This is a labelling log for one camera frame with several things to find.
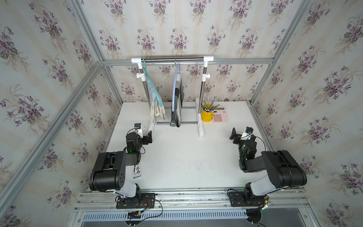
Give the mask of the teal plastic hanger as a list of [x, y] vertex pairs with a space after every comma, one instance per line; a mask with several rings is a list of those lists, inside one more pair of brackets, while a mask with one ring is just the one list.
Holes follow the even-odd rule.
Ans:
[[147, 85], [147, 90], [148, 90], [148, 96], [149, 96], [149, 100], [153, 100], [155, 106], [158, 106], [160, 108], [163, 107], [163, 103], [162, 103], [162, 99], [159, 95], [159, 92], [157, 90], [157, 87], [155, 85], [155, 83], [153, 82], [148, 70], [147, 70], [147, 64], [144, 58], [141, 58], [141, 65], [143, 68], [143, 74], [144, 74], [144, 78], [145, 78], [145, 82]]

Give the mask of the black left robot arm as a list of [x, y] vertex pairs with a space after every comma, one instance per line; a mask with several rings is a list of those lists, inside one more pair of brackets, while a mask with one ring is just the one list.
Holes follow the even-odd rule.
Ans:
[[126, 167], [138, 165], [144, 145], [153, 142], [152, 131], [140, 136], [138, 129], [126, 135], [122, 151], [99, 153], [89, 178], [91, 191], [115, 193], [122, 199], [140, 199], [140, 187], [126, 179]]

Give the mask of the light blue plastic hanger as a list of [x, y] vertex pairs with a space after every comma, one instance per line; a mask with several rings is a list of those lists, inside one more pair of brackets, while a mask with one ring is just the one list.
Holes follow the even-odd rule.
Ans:
[[174, 83], [173, 83], [173, 95], [172, 95], [172, 112], [175, 111], [175, 89], [176, 89], [176, 82], [178, 78], [178, 74], [180, 73], [181, 67], [180, 64], [177, 64], [177, 57], [175, 57], [175, 77], [174, 77]]

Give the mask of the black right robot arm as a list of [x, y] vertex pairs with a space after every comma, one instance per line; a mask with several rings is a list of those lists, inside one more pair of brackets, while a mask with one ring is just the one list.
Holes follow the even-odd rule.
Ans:
[[239, 167], [244, 173], [267, 172], [263, 178], [245, 185], [245, 200], [260, 199], [283, 188], [306, 185], [306, 173], [287, 150], [262, 151], [257, 157], [257, 138], [251, 127], [246, 127], [242, 134], [233, 128], [229, 137], [233, 144], [238, 145]]

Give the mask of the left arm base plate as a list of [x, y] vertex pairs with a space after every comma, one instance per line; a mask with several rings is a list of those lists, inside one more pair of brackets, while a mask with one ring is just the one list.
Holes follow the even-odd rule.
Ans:
[[155, 206], [156, 194], [141, 193], [133, 198], [121, 198], [117, 196], [115, 201], [117, 209], [152, 209]]

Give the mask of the blue cream plaid scarf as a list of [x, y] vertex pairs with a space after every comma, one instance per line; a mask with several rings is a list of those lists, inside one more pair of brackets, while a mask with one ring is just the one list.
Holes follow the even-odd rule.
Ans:
[[149, 98], [149, 107], [150, 107], [150, 115], [151, 119], [154, 124], [157, 123], [157, 117], [161, 117], [163, 120], [166, 119], [165, 117], [165, 109], [162, 102], [162, 99], [158, 93], [158, 90], [151, 79], [150, 75], [145, 72], [146, 77], [146, 84], [147, 84], [147, 91], [148, 91], [148, 98]]

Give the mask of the black white checkered scarf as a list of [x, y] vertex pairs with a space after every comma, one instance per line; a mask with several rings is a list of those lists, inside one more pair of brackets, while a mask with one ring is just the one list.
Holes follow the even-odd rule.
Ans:
[[181, 74], [178, 74], [175, 89], [175, 111], [171, 113], [171, 127], [180, 127], [182, 121], [182, 103], [184, 99], [184, 91], [182, 87]]

